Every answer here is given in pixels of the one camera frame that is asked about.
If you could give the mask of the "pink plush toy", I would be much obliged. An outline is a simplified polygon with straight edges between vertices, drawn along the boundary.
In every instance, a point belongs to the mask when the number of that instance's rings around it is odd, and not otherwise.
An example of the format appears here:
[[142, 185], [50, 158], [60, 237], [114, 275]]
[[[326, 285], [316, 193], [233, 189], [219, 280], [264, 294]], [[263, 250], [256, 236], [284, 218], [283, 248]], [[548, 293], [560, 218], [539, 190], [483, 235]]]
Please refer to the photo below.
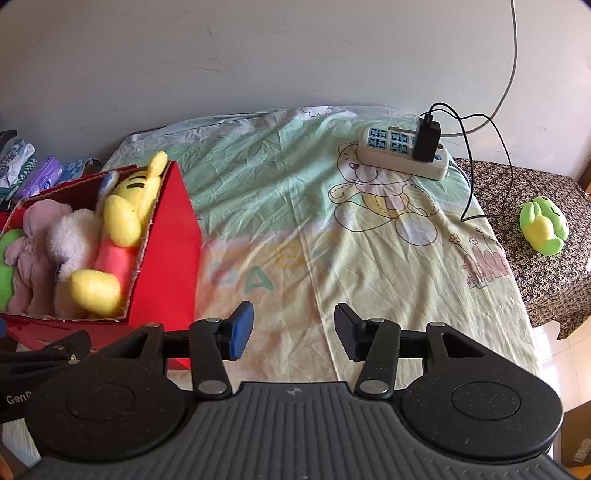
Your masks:
[[53, 315], [55, 263], [47, 252], [47, 235], [54, 224], [71, 212], [69, 205], [51, 199], [38, 201], [24, 212], [24, 235], [4, 253], [5, 264], [14, 268], [9, 313]]

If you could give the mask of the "yellow tiger plush toy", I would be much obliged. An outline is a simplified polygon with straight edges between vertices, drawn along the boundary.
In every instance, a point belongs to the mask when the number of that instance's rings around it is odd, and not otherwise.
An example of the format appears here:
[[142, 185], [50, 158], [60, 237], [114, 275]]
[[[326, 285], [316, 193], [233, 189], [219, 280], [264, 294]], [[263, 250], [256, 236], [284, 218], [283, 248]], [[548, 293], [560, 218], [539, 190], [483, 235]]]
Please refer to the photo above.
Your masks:
[[99, 207], [97, 254], [90, 267], [74, 271], [68, 280], [73, 300], [97, 318], [115, 318], [123, 311], [167, 164], [167, 154], [159, 151], [148, 166], [102, 184], [106, 195]]

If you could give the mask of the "white bunny plush blue bow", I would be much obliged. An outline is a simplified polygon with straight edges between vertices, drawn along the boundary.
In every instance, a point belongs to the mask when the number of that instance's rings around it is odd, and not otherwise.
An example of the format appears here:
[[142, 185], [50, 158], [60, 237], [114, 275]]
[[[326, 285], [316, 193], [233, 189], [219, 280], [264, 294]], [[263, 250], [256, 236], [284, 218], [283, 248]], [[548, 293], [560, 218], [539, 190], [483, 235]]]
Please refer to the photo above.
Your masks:
[[116, 186], [118, 177], [116, 171], [104, 177], [94, 210], [83, 208], [63, 216], [47, 234], [47, 252], [57, 267], [54, 288], [57, 318], [76, 320], [87, 315], [87, 311], [72, 298], [68, 280], [73, 272], [91, 268], [96, 259], [103, 229], [104, 203]]

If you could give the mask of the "green bean plush toy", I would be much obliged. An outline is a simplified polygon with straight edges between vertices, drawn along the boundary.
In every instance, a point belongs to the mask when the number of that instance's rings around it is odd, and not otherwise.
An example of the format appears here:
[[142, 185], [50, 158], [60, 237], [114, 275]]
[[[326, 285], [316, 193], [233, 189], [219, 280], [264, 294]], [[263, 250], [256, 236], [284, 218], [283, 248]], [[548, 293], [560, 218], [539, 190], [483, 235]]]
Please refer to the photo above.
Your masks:
[[22, 229], [11, 229], [2, 235], [0, 240], [0, 310], [5, 312], [14, 294], [14, 267], [5, 262], [5, 253], [9, 246], [24, 236]]

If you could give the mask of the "red cardboard box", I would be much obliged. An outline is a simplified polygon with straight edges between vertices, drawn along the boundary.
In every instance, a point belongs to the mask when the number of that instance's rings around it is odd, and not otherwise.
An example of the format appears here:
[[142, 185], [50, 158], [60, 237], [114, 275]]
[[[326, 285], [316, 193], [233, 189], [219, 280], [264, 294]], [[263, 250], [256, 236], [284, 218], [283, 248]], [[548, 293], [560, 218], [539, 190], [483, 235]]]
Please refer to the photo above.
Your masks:
[[122, 315], [66, 320], [48, 316], [1, 314], [1, 334], [38, 350], [84, 330], [98, 350], [146, 323], [166, 332], [186, 330], [193, 321], [201, 254], [201, 232], [180, 169], [170, 162], [147, 228]]

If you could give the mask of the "cartoon bear bed sheet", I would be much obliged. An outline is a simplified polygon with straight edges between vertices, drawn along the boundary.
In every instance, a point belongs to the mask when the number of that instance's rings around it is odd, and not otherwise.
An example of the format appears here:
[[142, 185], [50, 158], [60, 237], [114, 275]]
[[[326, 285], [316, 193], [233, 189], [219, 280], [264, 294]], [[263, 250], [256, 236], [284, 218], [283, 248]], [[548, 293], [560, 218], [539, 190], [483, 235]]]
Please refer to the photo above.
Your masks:
[[[539, 479], [562, 418], [531, 325], [465, 177], [363, 164], [383, 110], [207, 119], [128, 138], [123, 180], [163, 151], [201, 232], [193, 321], [150, 322], [39, 384], [32, 479]], [[252, 302], [228, 398], [195, 398], [189, 328]], [[357, 396], [363, 363], [335, 306], [401, 327], [394, 394]]]

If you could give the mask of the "brown patterned mattress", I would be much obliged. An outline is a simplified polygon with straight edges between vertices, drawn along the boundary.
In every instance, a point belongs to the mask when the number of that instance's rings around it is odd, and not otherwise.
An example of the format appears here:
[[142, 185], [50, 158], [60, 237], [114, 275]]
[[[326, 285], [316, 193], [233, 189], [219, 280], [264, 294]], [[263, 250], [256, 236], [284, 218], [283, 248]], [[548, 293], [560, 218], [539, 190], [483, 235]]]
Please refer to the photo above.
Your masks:
[[590, 201], [567, 176], [458, 159], [505, 250], [533, 326], [590, 317]]

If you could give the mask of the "white power strip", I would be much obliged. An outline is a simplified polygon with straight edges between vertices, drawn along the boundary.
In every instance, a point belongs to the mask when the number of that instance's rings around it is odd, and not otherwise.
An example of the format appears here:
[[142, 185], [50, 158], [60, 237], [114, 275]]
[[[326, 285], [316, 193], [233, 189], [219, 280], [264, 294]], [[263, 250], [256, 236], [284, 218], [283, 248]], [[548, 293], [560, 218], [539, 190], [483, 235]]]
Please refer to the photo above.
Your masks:
[[439, 143], [432, 161], [413, 157], [415, 135], [394, 127], [367, 127], [358, 136], [358, 157], [363, 164], [441, 181], [447, 174], [452, 156]]

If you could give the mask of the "purple tissue pack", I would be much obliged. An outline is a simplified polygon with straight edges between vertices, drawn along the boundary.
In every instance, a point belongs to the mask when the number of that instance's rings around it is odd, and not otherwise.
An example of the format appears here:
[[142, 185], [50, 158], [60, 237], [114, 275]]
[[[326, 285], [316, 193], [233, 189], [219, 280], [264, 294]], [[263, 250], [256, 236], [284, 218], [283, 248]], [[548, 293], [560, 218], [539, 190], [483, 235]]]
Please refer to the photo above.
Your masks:
[[62, 170], [62, 164], [55, 156], [46, 157], [23, 180], [14, 194], [14, 199], [30, 198], [53, 188], [57, 185]]

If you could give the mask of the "small green frog plush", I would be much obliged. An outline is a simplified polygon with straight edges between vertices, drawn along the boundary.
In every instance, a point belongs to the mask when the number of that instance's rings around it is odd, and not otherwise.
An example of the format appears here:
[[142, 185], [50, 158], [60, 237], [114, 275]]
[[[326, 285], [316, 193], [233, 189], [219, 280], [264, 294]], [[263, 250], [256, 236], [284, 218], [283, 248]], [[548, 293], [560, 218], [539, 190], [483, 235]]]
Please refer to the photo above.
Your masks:
[[569, 236], [569, 225], [559, 207], [548, 197], [526, 202], [520, 212], [520, 229], [529, 245], [544, 256], [559, 254]]

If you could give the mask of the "blue checkered cloth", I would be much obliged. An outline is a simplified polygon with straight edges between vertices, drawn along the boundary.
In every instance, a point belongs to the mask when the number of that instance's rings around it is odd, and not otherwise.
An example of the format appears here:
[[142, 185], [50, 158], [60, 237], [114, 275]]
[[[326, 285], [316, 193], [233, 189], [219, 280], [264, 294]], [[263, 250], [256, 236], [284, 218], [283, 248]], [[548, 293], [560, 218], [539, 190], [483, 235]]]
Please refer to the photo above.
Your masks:
[[64, 183], [78, 180], [84, 176], [99, 172], [101, 168], [101, 163], [95, 158], [83, 158], [67, 162], [62, 165], [62, 172], [58, 182]]

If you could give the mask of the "pile of folded clothes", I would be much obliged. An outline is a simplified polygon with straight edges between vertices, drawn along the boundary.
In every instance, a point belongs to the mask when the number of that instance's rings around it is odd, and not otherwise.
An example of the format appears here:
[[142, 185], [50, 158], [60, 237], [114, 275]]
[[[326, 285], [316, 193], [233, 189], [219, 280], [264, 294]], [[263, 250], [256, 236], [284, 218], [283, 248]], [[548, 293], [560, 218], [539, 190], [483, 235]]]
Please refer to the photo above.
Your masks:
[[36, 149], [16, 129], [1, 132], [0, 147], [0, 200], [9, 202], [35, 168]]

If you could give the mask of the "black charger plug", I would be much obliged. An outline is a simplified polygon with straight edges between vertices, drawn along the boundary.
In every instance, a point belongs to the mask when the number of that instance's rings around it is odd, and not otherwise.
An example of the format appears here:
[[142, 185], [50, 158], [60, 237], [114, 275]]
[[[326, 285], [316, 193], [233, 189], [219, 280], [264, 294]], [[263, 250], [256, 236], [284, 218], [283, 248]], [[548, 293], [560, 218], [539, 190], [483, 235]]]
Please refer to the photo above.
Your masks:
[[429, 112], [419, 118], [412, 157], [414, 160], [432, 163], [441, 139], [441, 126]]

